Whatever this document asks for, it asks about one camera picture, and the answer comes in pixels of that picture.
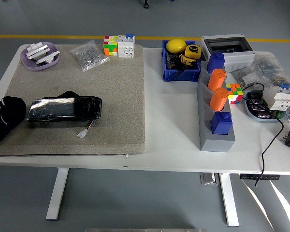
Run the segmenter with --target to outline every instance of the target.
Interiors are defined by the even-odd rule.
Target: gray mat
[[[134,58],[110,61],[83,72],[69,53],[76,45],[57,45],[59,62],[33,72],[20,61],[7,95],[22,98],[27,111],[35,99],[56,97],[68,90],[102,99],[102,114],[85,138],[77,137],[89,122],[29,123],[24,120],[0,142],[5,155],[107,155],[144,151],[143,48]]]

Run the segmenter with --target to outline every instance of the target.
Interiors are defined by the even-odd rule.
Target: bag of screws
[[[110,59],[104,55],[97,47],[94,40],[88,41],[69,51],[80,63],[83,72],[92,69],[100,64],[108,62]]]

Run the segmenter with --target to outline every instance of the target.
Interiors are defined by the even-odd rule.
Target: gray holder
[[[202,61],[197,88],[201,151],[228,152],[235,142],[233,126],[226,135],[213,134],[211,130],[211,120],[215,111],[209,107],[214,93],[207,87],[210,77],[211,74],[207,72],[207,62]],[[222,112],[231,113],[229,101],[226,101]]]

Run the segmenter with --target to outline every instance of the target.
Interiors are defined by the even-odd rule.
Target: white table
[[[4,96],[19,63],[21,46],[0,81]],[[161,49],[144,48],[145,151],[139,155],[0,157],[0,165],[58,167],[47,219],[57,219],[68,168],[220,173],[229,226],[238,226],[230,173],[260,173],[261,153],[279,132],[279,123],[260,123],[244,103],[231,105],[236,142],[228,153],[201,152],[198,105],[193,82],[163,82]],[[227,83],[234,83],[227,77]],[[281,135],[265,153],[264,174],[290,174],[290,148]]]

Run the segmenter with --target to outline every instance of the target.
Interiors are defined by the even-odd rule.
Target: yellow line
[[[181,38],[184,40],[199,41],[201,37],[171,37],[171,36],[136,36],[137,40],[170,40]],[[86,39],[102,40],[104,36],[90,35],[0,35],[0,39]],[[290,39],[247,39],[249,42],[259,43],[290,43]]]

